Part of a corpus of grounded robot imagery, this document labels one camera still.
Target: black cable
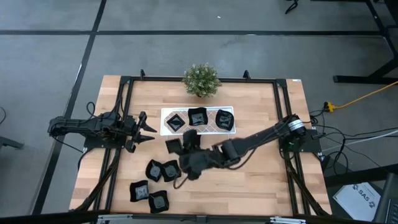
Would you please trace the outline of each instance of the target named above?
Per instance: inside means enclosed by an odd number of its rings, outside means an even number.
[[[188,176],[186,176],[186,178],[184,178],[183,180],[182,180],[182,182],[178,185],[178,186],[176,186],[175,184],[177,183],[177,179],[178,179],[178,176],[176,176],[177,178],[174,178],[174,180],[173,180],[173,188],[174,189],[179,189],[184,183],[185,183],[185,181],[187,181],[188,180]]]
[[[80,149],[78,149],[78,148],[76,148],[76,147],[73,147],[73,146],[71,146],[71,145],[69,145],[69,144],[67,144],[67,143],[65,143],[65,142],[62,142],[62,141],[58,140],[56,137],[54,137],[54,136],[51,136],[51,137],[54,138],[57,142],[62,143],[62,144],[64,144],[64,145],[66,145],[66,146],[71,147],[72,149],[74,149],[74,150],[76,150],[76,151],[79,151],[79,152],[83,153],[82,150],[80,150]]]
[[[320,111],[320,113],[318,113],[317,115],[311,115],[311,116],[314,116],[314,117],[320,116],[321,114],[323,114],[323,112],[325,112],[325,108],[322,108],[321,110],[311,111],[309,113],[314,113],[314,112],[318,112],[318,111]]]
[[[325,138],[327,138],[327,139],[329,139],[329,140],[331,140],[331,141],[333,141],[333,142],[335,142],[335,143],[342,144],[341,142],[336,141],[336,140],[334,140],[334,139],[331,139],[331,138],[329,138],[329,137],[327,137],[327,136],[325,136]],[[354,153],[357,153],[357,154],[359,154],[359,155],[362,155],[362,156],[366,157],[366,158],[369,159],[371,162],[373,162],[376,166],[382,168],[377,162],[375,162],[374,160],[372,160],[369,156],[367,156],[367,155],[365,155],[365,154],[363,154],[363,153],[357,152],[357,151],[351,149],[351,148],[348,147],[348,146],[345,146],[345,147],[346,147],[348,150],[350,150],[351,152],[354,152]]]
[[[359,133],[359,134],[355,134],[355,135],[349,135],[349,134],[345,134],[345,135],[347,135],[349,137],[356,137],[356,136],[359,136],[359,135],[374,134],[374,133],[379,133],[379,132],[382,132],[382,131],[390,131],[390,130],[395,130],[395,129],[398,129],[398,127],[386,128],[386,129],[382,129],[382,130],[378,130],[378,131],[371,131],[371,132],[368,132],[368,133]]]
[[[344,159],[346,161],[346,169],[345,169],[345,171],[342,174],[348,173],[348,158],[347,158],[347,155],[345,153],[343,153],[343,152],[332,152],[332,153],[329,153],[327,156],[330,156],[332,154],[337,154],[337,155],[334,158],[333,164],[330,167],[326,167],[326,169],[330,169],[330,168],[333,167],[333,172],[335,173],[335,175],[341,175],[341,174],[338,174],[337,171],[336,171],[336,163],[337,163],[337,160],[340,158],[340,156],[338,156],[338,155],[343,155]]]
[[[244,165],[249,161],[249,159],[251,158],[251,156],[253,156],[253,154],[254,154],[254,152],[256,151],[256,149],[257,149],[257,148],[255,147],[255,148],[250,152],[248,158],[246,158],[246,160],[243,161],[240,165],[238,165],[237,167],[227,167],[227,169],[229,169],[229,170],[237,170],[237,169],[241,168],[242,166],[244,166]]]
[[[282,154],[282,151],[281,151],[281,150],[279,150],[279,155],[280,155],[280,157],[281,157],[283,160],[285,160],[285,156]],[[293,158],[294,158],[294,153],[292,154],[292,156],[289,157],[289,160],[292,160]]]
[[[325,136],[328,136],[328,135],[331,135],[331,134],[340,134],[340,133],[338,133],[338,132],[328,133],[328,134],[324,135],[324,137],[325,137]],[[368,136],[368,137],[363,137],[363,138],[348,138],[348,139],[349,139],[349,140],[354,140],[354,139],[368,139],[368,138],[375,138],[375,137],[377,137],[377,136]],[[383,138],[398,138],[398,136],[390,135],[390,136],[383,136]]]
[[[86,105],[86,110],[87,110],[88,114],[91,115],[91,117],[88,120],[90,120],[92,117],[94,117],[94,118],[102,118],[102,119],[109,118],[112,115],[112,112],[116,109],[117,105],[120,104],[121,100],[122,100],[122,97],[120,96],[119,99],[117,100],[117,102],[114,104],[112,110],[109,112],[109,114],[107,116],[103,116],[103,114],[101,114],[100,116],[95,116],[94,115],[94,113],[95,113],[95,104],[93,102],[88,102],[87,105]],[[93,111],[92,112],[88,109],[88,105],[93,105]]]
[[[124,114],[124,109],[123,109],[123,97],[120,96],[120,109],[122,110],[122,113]]]
[[[322,112],[322,120],[323,120],[322,134],[324,134],[325,133],[325,116],[323,115],[323,112]]]
[[[319,124],[314,124],[314,126],[334,129],[334,130],[338,131],[338,132],[345,138],[345,134],[344,134],[342,131],[340,131],[338,128],[334,128],[334,127],[326,126],[326,125],[319,125]]]
[[[0,125],[1,125],[4,122],[4,120],[7,118],[7,113],[6,113],[6,110],[2,106],[0,106],[0,109],[2,109],[2,112],[4,113],[4,117],[0,121]]]
[[[79,161],[77,162],[77,170],[78,170],[78,171],[79,171],[79,169],[80,169],[81,160],[82,160],[83,157],[84,157],[86,154],[88,154],[91,150],[92,150],[92,148],[91,148],[91,149],[87,149],[87,151],[86,151],[85,153],[83,153],[83,155],[80,156]]]

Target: wooden tabletop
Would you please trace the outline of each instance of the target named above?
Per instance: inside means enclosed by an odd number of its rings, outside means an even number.
[[[104,76],[96,103],[96,114],[112,110],[119,81],[120,76]],[[309,121],[301,81],[287,80],[287,86],[292,112],[298,114],[303,121]],[[282,89],[279,92],[285,116]],[[145,111],[147,124],[158,130],[158,133],[143,131],[143,134],[153,136],[155,140],[138,145],[135,153],[122,150],[111,212],[149,213],[147,200],[129,201],[130,183],[147,180],[145,169],[151,159],[162,163],[178,160],[178,155],[167,152],[167,136],[159,133],[160,111],[162,108],[200,106],[233,106],[236,134],[230,134],[231,138],[246,137],[278,122],[271,84],[223,83],[214,97],[199,98],[188,95],[182,82],[135,81],[129,114],[137,117],[140,111]],[[226,134],[202,136],[201,147],[210,147],[227,138]],[[300,155],[309,191],[323,209],[331,213],[318,159],[313,154]],[[104,149],[94,149],[82,160],[70,208],[79,206],[97,184],[103,156]],[[248,163],[238,170],[205,170],[198,180],[188,180],[178,190],[173,189],[172,182],[149,180],[149,192],[158,190],[166,190],[170,202],[170,209],[163,213],[256,216],[292,214],[285,164],[278,153],[277,141],[259,147]],[[104,208],[107,191],[106,185],[100,208]],[[296,187],[298,208],[303,213],[299,192]]]

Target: potted plant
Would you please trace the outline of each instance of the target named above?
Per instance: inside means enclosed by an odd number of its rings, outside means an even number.
[[[216,94],[221,82],[217,78],[217,70],[204,65],[192,65],[184,72],[185,78],[182,80],[187,88],[187,93],[195,94],[199,97],[211,97]]]

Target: patterned tray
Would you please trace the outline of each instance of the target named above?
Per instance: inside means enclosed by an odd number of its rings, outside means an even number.
[[[230,131],[221,129],[216,125],[216,115],[218,110],[221,109],[234,114],[234,109],[232,106],[206,107],[208,122],[207,124],[199,126],[189,125],[188,109],[190,108],[162,108],[160,135],[162,136],[179,135],[191,129],[196,129],[198,131],[198,134],[235,134],[236,132],[235,124]],[[169,126],[169,124],[167,124],[167,121],[175,114],[177,114],[185,122],[185,124],[176,131],[174,131]]]

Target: concrete floor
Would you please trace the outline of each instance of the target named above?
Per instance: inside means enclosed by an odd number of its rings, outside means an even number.
[[[108,1],[100,30],[376,30],[365,4],[300,1],[288,15],[286,1]],[[92,28],[100,1],[5,0],[0,29]],[[375,5],[385,25],[393,21],[383,4]],[[0,135],[25,142],[21,151],[0,152],[0,217],[26,215],[37,190],[52,139],[48,121],[63,113],[76,78],[87,36],[0,36],[0,106],[8,113]],[[368,75],[392,57],[379,37],[276,36],[97,36],[76,101],[73,117],[85,118],[103,75],[181,76],[193,63],[215,66],[221,77],[302,79],[309,110],[324,101],[351,101],[379,85],[332,82],[333,75]],[[397,126],[397,88],[390,88],[333,114],[326,124],[354,134]],[[352,146],[380,165],[397,162],[395,139]],[[82,146],[83,138],[65,142]],[[324,149],[335,146],[322,139]],[[44,206],[45,213],[68,210],[79,153],[63,147]],[[347,152],[350,169],[374,167]]]

